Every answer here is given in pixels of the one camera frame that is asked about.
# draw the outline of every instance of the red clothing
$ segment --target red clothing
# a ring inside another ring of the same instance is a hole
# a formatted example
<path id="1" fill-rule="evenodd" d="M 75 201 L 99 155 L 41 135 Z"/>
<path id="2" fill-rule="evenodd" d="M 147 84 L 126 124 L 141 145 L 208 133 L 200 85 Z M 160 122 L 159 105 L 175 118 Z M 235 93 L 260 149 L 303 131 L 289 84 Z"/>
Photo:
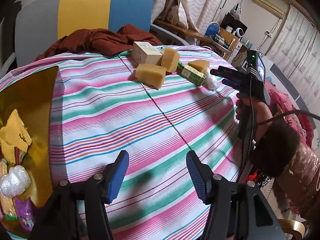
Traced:
<path id="1" fill-rule="evenodd" d="M 67 51 L 72 53 L 93 52 L 112 57 L 132 49 L 134 41 L 147 41 L 151 45 L 162 45 L 153 34 L 131 24 L 125 25 L 116 33 L 106 29 L 82 29 L 58 40 L 35 61 Z"/>

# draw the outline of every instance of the table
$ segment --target table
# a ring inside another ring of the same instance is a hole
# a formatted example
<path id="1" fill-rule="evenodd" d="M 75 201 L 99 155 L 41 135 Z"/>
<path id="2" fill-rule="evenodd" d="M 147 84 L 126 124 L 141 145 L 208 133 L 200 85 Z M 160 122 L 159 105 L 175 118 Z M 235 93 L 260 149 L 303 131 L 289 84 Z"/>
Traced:
<path id="1" fill-rule="evenodd" d="M 177 32 L 178 36 L 182 37 L 185 39 L 186 37 L 192 37 L 195 39 L 198 39 L 200 41 L 205 41 L 209 44 L 214 45 L 217 49 L 221 50 L 223 53 L 226 53 L 228 56 L 232 55 L 232 51 L 229 49 L 226 49 L 225 47 L 221 46 L 219 43 L 215 42 L 213 39 L 204 36 L 202 33 L 191 30 L 191 29 L 186 29 L 184 27 L 174 25 L 162 20 L 154 20 L 153 22 L 155 25 L 158 25 L 164 29 L 169 29 L 172 32 Z"/>
<path id="2" fill-rule="evenodd" d="M 184 64 L 206 59 L 211 68 L 231 67 L 208 49 L 173 48 Z M 136 81 L 130 51 L 113 58 L 93 53 L 46 58 L 11 72 L 0 91 L 54 65 L 60 72 L 50 125 L 53 183 L 86 180 L 125 149 L 129 168 L 118 197 L 106 206 L 115 239 L 199 237 L 209 206 L 197 198 L 186 153 L 195 150 L 215 173 L 236 179 L 236 91 L 221 85 L 212 92 L 176 73 L 166 76 L 161 89 L 153 89 Z M 79 213 L 85 222 L 83 202 Z"/>

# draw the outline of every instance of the plastic bag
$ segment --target plastic bag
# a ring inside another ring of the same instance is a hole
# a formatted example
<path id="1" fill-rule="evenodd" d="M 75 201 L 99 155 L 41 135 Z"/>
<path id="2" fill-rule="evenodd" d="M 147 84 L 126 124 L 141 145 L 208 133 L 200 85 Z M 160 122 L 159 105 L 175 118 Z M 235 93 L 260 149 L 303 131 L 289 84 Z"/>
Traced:
<path id="1" fill-rule="evenodd" d="M 0 193 L 6 198 L 21 195 L 30 185 L 30 177 L 21 165 L 11 167 L 9 173 L 0 178 Z"/>
<path id="2" fill-rule="evenodd" d="M 210 74 L 210 68 L 206 68 L 204 70 L 204 74 L 206 74 L 206 83 L 207 87 L 210 91 L 215 91 L 220 87 L 220 83 L 217 81 L 216 77 L 214 75 Z"/>

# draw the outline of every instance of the yellow sponge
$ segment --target yellow sponge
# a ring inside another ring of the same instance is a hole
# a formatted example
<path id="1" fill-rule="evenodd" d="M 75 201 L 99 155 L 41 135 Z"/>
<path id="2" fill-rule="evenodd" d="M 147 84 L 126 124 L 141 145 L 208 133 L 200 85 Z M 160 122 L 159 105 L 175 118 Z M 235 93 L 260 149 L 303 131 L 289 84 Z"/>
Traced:
<path id="1" fill-rule="evenodd" d="M 139 64 L 136 78 L 142 83 L 160 88 L 164 83 L 166 68 L 153 64 Z"/>
<path id="2" fill-rule="evenodd" d="M 0 144 L 4 157 L 14 165 L 20 164 L 31 142 L 31 137 L 24 127 L 17 109 L 14 109 L 6 126 L 0 129 Z"/>
<path id="3" fill-rule="evenodd" d="M 172 48 L 165 48 L 161 60 L 161 66 L 167 69 L 167 72 L 176 72 L 180 59 L 179 53 Z"/>
<path id="4" fill-rule="evenodd" d="M 188 65 L 195 68 L 197 71 L 203 73 L 203 71 L 206 68 L 210 67 L 210 62 L 203 59 L 199 59 L 199 60 L 190 61 Z"/>

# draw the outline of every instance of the black cable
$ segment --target black cable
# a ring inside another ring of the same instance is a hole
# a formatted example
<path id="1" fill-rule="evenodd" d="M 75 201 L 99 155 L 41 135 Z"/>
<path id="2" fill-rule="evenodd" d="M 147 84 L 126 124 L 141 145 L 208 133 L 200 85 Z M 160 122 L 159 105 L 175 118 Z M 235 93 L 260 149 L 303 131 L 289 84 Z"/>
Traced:
<path id="1" fill-rule="evenodd" d="M 259 47 L 257 48 L 257 50 L 260 50 L 261 49 L 261 46 L 263 45 L 263 43 L 265 43 L 266 42 L 266 40 L 268 39 L 268 35 L 264 35 L 264 38 L 262 39 L 262 42 L 261 42 L 261 44 L 259 45 Z"/>
<path id="2" fill-rule="evenodd" d="M 267 38 L 264 40 L 264 42 L 261 44 L 261 46 L 259 47 L 259 49 L 257 49 L 257 50 L 260 51 L 260 49 L 262 49 L 263 45 L 266 43 L 267 40 L 268 40 L 268 36 L 267 36 Z"/>
<path id="3" fill-rule="evenodd" d="M 278 27 L 279 22 L 280 22 L 280 19 L 278 19 L 275 29 L 274 29 L 274 30 L 271 30 L 270 34 L 271 34 L 271 33 L 274 33 L 274 31 L 275 31 L 275 30 L 277 29 L 277 27 Z"/>
<path id="4" fill-rule="evenodd" d="M 234 59 L 233 61 L 237 61 L 237 60 L 241 57 L 241 55 L 242 55 L 243 53 L 245 53 L 245 52 L 246 52 L 246 51 L 241 52 L 240 55 L 237 57 L 237 59 Z"/>
<path id="5" fill-rule="evenodd" d="M 312 113 L 307 112 L 307 111 L 295 109 L 295 110 L 291 110 L 291 111 L 288 111 L 288 112 L 284 112 L 283 114 L 274 116 L 274 117 L 272 117 L 272 118 L 270 118 L 268 120 L 265 120 L 263 122 L 257 123 L 257 126 L 266 124 L 266 123 L 271 122 L 271 121 L 276 120 L 276 119 L 280 119 L 281 117 L 285 117 L 285 116 L 287 116 L 289 114 L 304 114 L 304 115 L 310 116 L 310 117 L 320 121 L 320 116 L 318 116 L 316 114 L 312 114 Z"/>
<path id="6" fill-rule="evenodd" d="M 252 140 L 253 140 L 253 123 L 254 123 L 254 110 L 253 110 L 253 105 L 252 105 L 252 96 L 251 96 L 251 84 L 252 84 L 252 78 L 250 78 L 250 85 L 249 85 L 249 100 L 250 100 L 250 105 L 251 105 L 251 133 L 250 133 L 250 140 L 249 140 L 249 146 L 247 149 L 247 153 L 244 156 L 244 141 L 242 144 L 242 151 L 241 151 L 241 162 L 240 162 L 240 168 L 239 168 L 239 174 L 238 174 L 238 178 L 236 180 L 236 182 L 239 182 L 240 177 L 244 171 L 244 168 L 247 164 L 248 158 L 249 158 L 249 154 L 250 154 L 250 150 L 252 148 Z"/>

